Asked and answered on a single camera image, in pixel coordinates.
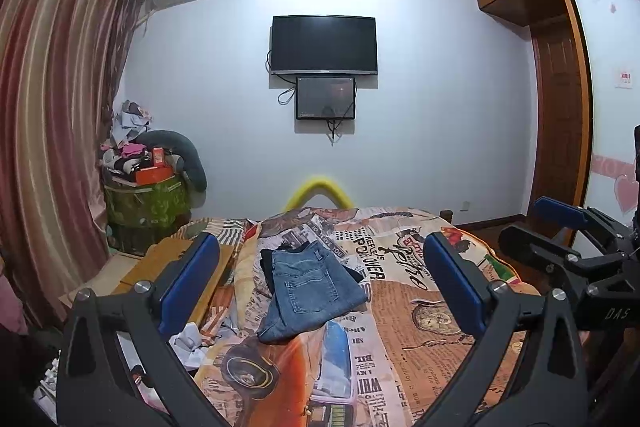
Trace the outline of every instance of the blue jeans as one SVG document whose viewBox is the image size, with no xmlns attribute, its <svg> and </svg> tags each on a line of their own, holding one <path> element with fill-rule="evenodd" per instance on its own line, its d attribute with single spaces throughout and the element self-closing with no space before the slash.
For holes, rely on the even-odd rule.
<svg viewBox="0 0 640 427">
<path fill-rule="evenodd" d="M 335 255 L 314 241 L 300 253 L 273 252 L 274 295 L 258 328 L 264 343 L 290 339 L 367 301 Z"/>
</svg>

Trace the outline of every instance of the yellow tube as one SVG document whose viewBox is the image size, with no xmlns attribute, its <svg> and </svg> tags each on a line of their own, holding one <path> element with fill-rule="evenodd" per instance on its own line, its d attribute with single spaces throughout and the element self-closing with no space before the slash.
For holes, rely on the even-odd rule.
<svg viewBox="0 0 640 427">
<path fill-rule="evenodd" d="M 296 190 L 290 200 L 287 202 L 287 206 L 284 208 L 284 212 L 288 212 L 292 208 L 300 208 L 303 206 L 309 196 L 314 190 L 325 190 L 331 200 L 338 208 L 354 208 L 353 202 L 349 199 L 347 194 L 328 178 L 317 176 L 307 180 L 302 186 Z"/>
</svg>

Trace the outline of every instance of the television screen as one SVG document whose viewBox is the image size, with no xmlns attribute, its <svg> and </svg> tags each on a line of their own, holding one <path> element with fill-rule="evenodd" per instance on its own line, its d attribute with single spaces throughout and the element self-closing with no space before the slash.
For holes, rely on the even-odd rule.
<svg viewBox="0 0 640 427">
<path fill-rule="evenodd" d="M 376 74 L 376 20 L 337 15 L 274 17 L 271 71 Z"/>
<path fill-rule="evenodd" d="M 341 76 L 296 79 L 296 118 L 353 120 L 356 118 L 355 82 Z"/>
</svg>

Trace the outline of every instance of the television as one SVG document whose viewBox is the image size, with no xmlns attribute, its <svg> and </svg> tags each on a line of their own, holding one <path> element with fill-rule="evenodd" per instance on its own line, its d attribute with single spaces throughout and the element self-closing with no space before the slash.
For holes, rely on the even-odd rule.
<svg viewBox="0 0 640 427">
<path fill-rule="evenodd" d="M 298 120 L 353 120 L 356 84 L 353 77 L 299 76 L 296 79 Z"/>
<path fill-rule="evenodd" d="M 273 18 L 271 72 L 377 74 L 373 17 L 289 15 Z"/>
</svg>

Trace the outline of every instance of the screw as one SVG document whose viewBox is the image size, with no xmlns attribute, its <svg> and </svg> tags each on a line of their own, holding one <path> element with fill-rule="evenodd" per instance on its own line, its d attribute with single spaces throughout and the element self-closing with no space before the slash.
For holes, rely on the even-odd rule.
<svg viewBox="0 0 640 427">
<path fill-rule="evenodd" d="M 553 288 L 551 290 L 552 297 L 557 301 L 564 301 L 566 299 L 566 293 L 560 288 Z"/>
<path fill-rule="evenodd" d="M 79 301 L 86 301 L 89 297 L 91 297 L 91 288 L 82 288 L 76 293 L 76 299 Z"/>
<path fill-rule="evenodd" d="M 491 288 L 495 293 L 504 293 L 507 291 L 509 286 L 505 281 L 491 281 L 489 283 L 489 288 Z"/>
<path fill-rule="evenodd" d="M 136 293 L 146 293 L 151 289 L 150 281 L 138 281 L 133 285 Z"/>
</svg>

